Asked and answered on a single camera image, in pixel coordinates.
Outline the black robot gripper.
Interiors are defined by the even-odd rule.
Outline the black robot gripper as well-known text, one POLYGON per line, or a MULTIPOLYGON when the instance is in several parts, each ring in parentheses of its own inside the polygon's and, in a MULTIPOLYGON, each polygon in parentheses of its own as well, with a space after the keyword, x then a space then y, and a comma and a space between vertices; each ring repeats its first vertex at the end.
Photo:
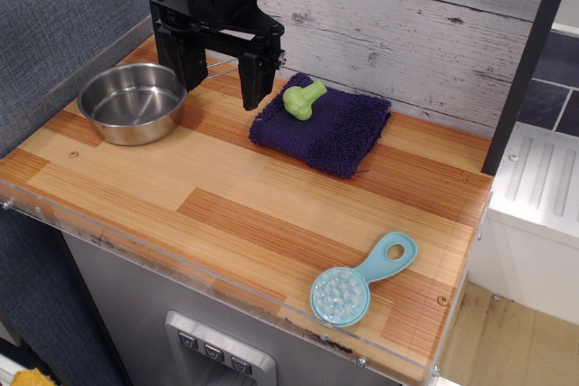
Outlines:
POLYGON ((284 51, 284 27, 266 15, 258 0, 150 0, 159 63, 187 91, 207 77, 205 51, 236 59, 245 110, 272 92, 284 51))

